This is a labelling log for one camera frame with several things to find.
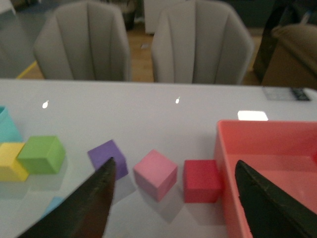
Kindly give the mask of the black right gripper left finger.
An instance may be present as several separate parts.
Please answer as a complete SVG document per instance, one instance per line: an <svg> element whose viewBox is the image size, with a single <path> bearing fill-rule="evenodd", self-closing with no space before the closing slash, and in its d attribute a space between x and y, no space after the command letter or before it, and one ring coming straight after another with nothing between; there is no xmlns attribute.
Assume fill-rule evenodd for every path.
<svg viewBox="0 0 317 238"><path fill-rule="evenodd" d="M115 188L116 164L108 159L59 206L21 238L101 238Z"/></svg>

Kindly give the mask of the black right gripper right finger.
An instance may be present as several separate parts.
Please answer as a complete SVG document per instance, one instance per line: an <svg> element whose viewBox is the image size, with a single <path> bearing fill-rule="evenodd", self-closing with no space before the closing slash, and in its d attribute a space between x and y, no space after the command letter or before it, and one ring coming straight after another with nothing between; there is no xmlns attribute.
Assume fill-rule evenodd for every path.
<svg viewBox="0 0 317 238"><path fill-rule="evenodd" d="M317 236L317 214L242 160L236 164L235 179L253 237Z"/></svg>

